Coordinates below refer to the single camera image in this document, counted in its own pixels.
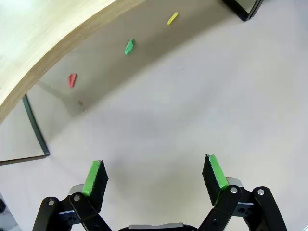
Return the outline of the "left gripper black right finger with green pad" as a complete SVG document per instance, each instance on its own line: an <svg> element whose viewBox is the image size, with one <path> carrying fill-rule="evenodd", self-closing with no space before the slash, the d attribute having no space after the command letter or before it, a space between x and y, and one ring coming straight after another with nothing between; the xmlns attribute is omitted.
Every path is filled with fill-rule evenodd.
<svg viewBox="0 0 308 231"><path fill-rule="evenodd" d="M224 175L215 155L205 156L202 176L213 207L199 231L223 231L232 217L242 217L250 231L287 230L269 188L246 190L240 180Z"/></svg>

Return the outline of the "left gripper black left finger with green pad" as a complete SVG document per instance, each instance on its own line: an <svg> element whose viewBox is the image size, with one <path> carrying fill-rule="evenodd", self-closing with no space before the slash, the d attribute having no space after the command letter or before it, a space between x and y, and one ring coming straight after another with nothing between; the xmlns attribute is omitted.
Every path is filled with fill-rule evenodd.
<svg viewBox="0 0 308 231"><path fill-rule="evenodd" d="M42 200L33 230L70 231L73 225L81 224L86 231L109 231L99 215L107 182L104 162L93 161L85 183L72 187L65 199Z"/></svg>

